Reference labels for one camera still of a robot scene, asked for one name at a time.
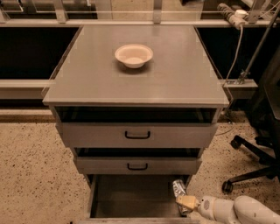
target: drawer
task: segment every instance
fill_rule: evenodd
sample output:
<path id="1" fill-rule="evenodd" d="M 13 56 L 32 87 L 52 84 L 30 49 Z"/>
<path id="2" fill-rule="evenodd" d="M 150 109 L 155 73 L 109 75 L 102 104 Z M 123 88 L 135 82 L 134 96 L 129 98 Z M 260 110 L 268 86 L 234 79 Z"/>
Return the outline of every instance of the drawer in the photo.
<path id="1" fill-rule="evenodd" d="M 217 124 L 62 123 L 66 147 L 77 148 L 206 148 Z"/>
<path id="2" fill-rule="evenodd" d="M 82 174 L 193 175 L 200 168 L 202 158 L 77 157 L 74 162 Z"/>

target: gray countertop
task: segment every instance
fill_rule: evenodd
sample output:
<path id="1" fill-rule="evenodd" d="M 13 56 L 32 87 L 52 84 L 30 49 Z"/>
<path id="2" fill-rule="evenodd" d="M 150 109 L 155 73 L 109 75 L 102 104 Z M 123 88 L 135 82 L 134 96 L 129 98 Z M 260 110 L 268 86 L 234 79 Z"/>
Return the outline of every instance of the gray countertop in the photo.
<path id="1" fill-rule="evenodd" d="M 118 47 L 142 44 L 154 57 L 138 69 L 115 59 Z M 193 26 L 84 26 L 45 105 L 165 105 L 222 108 L 228 99 Z"/>

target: black handle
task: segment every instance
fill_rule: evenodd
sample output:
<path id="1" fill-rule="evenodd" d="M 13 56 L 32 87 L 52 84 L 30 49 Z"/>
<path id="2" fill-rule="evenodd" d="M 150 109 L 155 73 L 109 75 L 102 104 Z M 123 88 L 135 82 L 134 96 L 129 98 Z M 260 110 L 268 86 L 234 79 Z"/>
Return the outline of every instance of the black handle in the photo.
<path id="1" fill-rule="evenodd" d="M 148 169 L 148 164 L 146 164 L 144 168 L 131 168 L 131 167 L 130 167 L 130 164 L 128 164 L 128 169 L 129 169 L 130 171 L 145 171 L 145 170 Z"/>
<path id="2" fill-rule="evenodd" d="M 128 138 L 128 139 L 148 139 L 148 138 L 150 138 L 150 136 L 151 136 L 151 132 L 148 131 L 146 136 L 129 136 L 129 132 L 128 132 L 128 131 L 125 131 L 125 132 L 124 132 L 124 135 L 125 135 L 125 137 Z"/>

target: cabinet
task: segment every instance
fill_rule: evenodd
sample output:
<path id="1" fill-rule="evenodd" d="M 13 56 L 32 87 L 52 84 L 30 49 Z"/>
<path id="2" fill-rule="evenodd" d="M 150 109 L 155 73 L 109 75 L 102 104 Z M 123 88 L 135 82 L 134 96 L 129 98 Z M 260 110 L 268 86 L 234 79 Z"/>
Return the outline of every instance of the cabinet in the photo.
<path id="1" fill-rule="evenodd" d="M 132 43 L 154 52 L 138 69 L 114 58 L 119 46 Z M 94 193 L 94 183 L 105 186 L 108 177 L 127 184 L 191 177 L 228 99 L 194 27 L 93 25 L 80 31 L 44 104 Z M 174 209 L 174 198 L 169 202 Z"/>

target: floor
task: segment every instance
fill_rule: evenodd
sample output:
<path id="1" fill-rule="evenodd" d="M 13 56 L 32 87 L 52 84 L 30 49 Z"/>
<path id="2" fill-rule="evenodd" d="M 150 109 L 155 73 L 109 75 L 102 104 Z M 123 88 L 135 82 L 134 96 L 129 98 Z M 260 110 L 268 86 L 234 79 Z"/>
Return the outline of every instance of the floor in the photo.
<path id="1" fill-rule="evenodd" d="M 203 163 L 187 187 L 203 195 L 233 200 L 248 195 L 280 214 L 277 179 L 258 178 L 235 184 L 225 195 L 223 181 L 262 167 L 257 158 L 229 142 L 236 135 L 252 143 L 256 132 L 242 112 L 220 119 L 220 127 L 203 154 Z M 76 224 L 85 219 L 90 189 L 60 140 L 49 110 L 0 110 L 0 223 Z M 213 223 L 191 213 L 200 223 Z"/>

